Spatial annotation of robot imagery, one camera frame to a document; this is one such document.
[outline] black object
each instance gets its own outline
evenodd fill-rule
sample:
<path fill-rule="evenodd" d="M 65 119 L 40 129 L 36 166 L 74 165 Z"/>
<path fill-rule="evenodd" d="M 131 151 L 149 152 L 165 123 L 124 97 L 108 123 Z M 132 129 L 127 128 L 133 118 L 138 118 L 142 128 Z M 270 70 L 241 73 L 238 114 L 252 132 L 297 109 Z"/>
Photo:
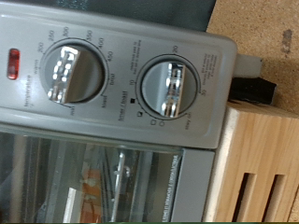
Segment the black object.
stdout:
<path fill-rule="evenodd" d="M 216 0 L 10 0 L 205 31 Z"/>
<path fill-rule="evenodd" d="M 260 77 L 234 77 L 229 99 L 271 105 L 276 86 L 277 84 L 266 81 Z"/>

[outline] timer dial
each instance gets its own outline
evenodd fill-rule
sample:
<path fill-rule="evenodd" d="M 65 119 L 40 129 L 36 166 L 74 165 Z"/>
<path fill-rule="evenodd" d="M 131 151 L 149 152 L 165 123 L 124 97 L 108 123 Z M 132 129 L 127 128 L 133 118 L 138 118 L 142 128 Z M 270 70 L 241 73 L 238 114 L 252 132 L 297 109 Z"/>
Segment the timer dial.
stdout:
<path fill-rule="evenodd" d="M 52 49 L 46 55 L 44 73 L 49 99 L 59 104 L 89 100 L 102 89 L 105 81 L 103 63 L 81 45 Z"/>
<path fill-rule="evenodd" d="M 192 105 L 197 80 L 185 63 L 164 61 L 149 68 L 141 88 L 150 109 L 163 118 L 175 119 Z"/>

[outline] red indicator light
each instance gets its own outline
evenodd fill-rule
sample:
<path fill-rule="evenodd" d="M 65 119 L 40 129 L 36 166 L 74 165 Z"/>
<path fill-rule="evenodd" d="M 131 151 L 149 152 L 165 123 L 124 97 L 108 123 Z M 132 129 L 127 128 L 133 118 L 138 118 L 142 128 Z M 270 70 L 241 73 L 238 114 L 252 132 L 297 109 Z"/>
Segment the red indicator light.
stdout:
<path fill-rule="evenodd" d="M 11 80 L 16 80 L 19 76 L 20 52 L 18 49 L 9 51 L 7 77 Z"/>

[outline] oven door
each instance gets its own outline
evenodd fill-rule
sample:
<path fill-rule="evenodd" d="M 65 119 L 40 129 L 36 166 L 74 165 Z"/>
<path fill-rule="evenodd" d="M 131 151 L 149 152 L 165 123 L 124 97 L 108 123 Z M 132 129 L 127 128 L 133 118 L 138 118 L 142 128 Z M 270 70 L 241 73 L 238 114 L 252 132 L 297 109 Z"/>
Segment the oven door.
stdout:
<path fill-rule="evenodd" d="M 28 131 L 0 129 L 2 222 L 201 220 L 213 152 Z"/>

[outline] wooden knife block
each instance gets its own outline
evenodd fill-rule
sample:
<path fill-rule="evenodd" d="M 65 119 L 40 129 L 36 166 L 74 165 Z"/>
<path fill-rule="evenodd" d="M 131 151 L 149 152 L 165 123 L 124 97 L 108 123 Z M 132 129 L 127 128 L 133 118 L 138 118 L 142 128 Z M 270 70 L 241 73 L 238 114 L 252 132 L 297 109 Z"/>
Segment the wooden knife block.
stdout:
<path fill-rule="evenodd" d="M 299 117 L 228 103 L 204 221 L 288 221 L 299 185 Z"/>

